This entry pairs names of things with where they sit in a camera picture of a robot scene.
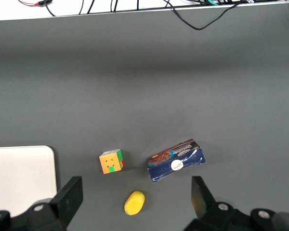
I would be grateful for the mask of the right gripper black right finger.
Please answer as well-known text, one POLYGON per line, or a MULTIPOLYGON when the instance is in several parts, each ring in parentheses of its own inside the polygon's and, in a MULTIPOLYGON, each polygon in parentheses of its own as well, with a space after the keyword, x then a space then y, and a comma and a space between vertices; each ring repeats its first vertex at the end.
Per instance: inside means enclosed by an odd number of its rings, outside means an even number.
POLYGON ((185 228, 186 231, 239 231, 233 224, 236 211, 225 202, 216 202, 204 180, 192 177, 191 200, 197 218, 185 228))

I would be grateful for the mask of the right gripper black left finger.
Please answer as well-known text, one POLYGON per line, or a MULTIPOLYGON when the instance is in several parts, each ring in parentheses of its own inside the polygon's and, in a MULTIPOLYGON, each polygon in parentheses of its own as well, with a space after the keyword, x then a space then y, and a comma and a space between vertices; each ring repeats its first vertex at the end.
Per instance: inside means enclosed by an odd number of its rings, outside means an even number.
POLYGON ((29 231, 65 231, 83 202, 82 177, 74 176, 48 203, 38 203, 26 213, 29 231))

